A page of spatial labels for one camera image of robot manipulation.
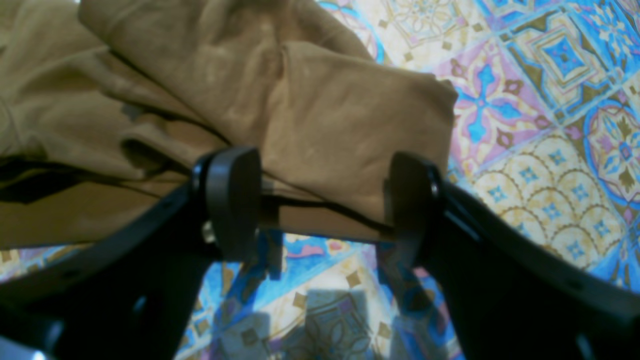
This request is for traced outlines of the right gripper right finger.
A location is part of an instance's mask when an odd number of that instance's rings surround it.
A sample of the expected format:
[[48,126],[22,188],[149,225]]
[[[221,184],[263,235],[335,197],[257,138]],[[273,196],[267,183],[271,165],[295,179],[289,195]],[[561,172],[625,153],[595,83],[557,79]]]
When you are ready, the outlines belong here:
[[467,360],[637,360],[640,299],[552,255],[426,158],[396,152],[400,259],[441,287]]

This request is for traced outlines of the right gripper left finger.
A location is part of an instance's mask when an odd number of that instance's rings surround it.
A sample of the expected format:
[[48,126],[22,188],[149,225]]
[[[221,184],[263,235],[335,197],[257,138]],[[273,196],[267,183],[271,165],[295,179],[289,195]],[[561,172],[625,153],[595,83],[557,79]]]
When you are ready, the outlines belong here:
[[256,148],[208,153],[114,235],[2,283],[1,358],[171,360],[208,269],[249,260],[261,183]]

